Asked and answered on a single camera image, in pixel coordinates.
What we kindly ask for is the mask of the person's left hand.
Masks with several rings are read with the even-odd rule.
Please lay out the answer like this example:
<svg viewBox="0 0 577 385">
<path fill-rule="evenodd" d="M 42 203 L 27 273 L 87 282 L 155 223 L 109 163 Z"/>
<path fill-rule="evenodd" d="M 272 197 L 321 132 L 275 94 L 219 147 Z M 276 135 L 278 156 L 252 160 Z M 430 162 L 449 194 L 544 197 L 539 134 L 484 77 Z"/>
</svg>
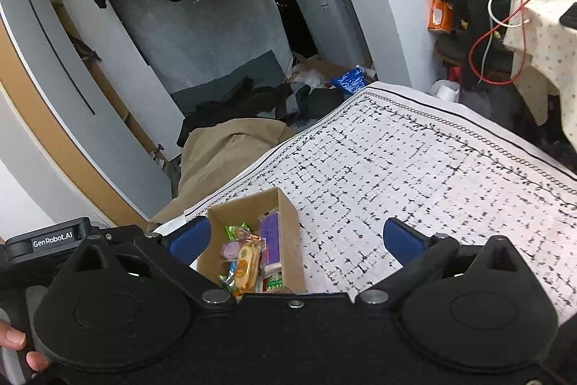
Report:
<svg viewBox="0 0 577 385">
<path fill-rule="evenodd" d="M 0 343 L 4 348 L 20 351 L 26 346 L 26 334 L 2 321 L 0 323 Z M 26 354 L 26 362 L 34 372 L 41 372 L 50 365 L 49 360 L 36 351 Z"/>
</svg>

